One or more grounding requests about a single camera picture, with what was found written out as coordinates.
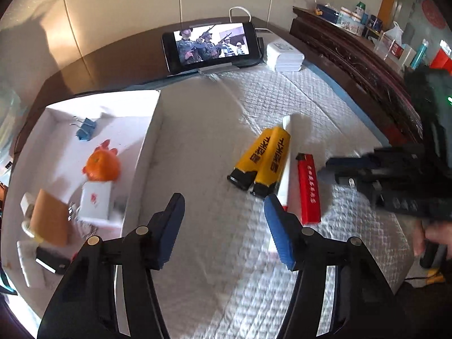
soldier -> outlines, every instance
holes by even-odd
[[[238,54],[238,55],[244,55],[244,54],[245,54],[245,52],[242,50],[242,44],[241,44],[241,42],[238,42],[238,43],[237,43],[237,54]]]
[[[212,33],[203,33],[201,37],[204,38],[204,42],[206,44],[206,55],[208,56],[207,60],[218,58],[221,55],[221,48],[215,47],[215,45],[210,42],[212,40]]]
[[[194,47],[194,45],[196,43],[201,44],[203,41],[201,38],[198,38],[196,42],[190,40],[192,31],[193,28],[180,31],[179,35],[182,36],[182,39],[176,42],[177,51],[179,52],[179,60],[182,65],[192,64],[194,62],[200,61],[200,49]]]
[[[225,53],[225,57],[236,55],[236,53],[234,52],[232,47],[233,47],[233,45],[231,44],[231,40],[229,39],[229,37],[227,37],[223,44],[223,52]]]

white charging cable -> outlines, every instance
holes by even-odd
[[[247,10],[247,9],[245,9],[243,6],[234,6],[234,7],[231,7],[230,9],[229,9],[229,21],[232,23],[232,10],[233,9],[241,9],[241,10],[243,10],[245,13],[247,13],[248,14],[248,16],[249,16],[249,22],[251,22],[251,13]]]

blue binder clip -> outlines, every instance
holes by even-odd
[[[78,137],[80,141],[90,141],[97,126],[96,121],[92,121],[89,118],[85,118],[85,120],[81,121],[75,116],[74,119],[75,121],[81,123],[81,125],[71,123],[71,125],[75,125],[79,128],[75,133],[75,136]]]

yellow lighter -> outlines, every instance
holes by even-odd
[[[290,134],[281,127],[274,127],[267,150],[261,159],[251,193],[265,198],[274,193],[286,164]]]
[[[242,190],[248,190],[262,163],[273,129],[264,129],[253,145],[243,154],[227,179]]]

hand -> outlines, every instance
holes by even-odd
[[[452,258],[452,223],[438,222],[429,225],[424,230],[421,221],[416,221],[416,226],[413,231],[413,250],[415,256],[419,256],[424,252],[425,239],[438,244],[446,244],[447,258]]]

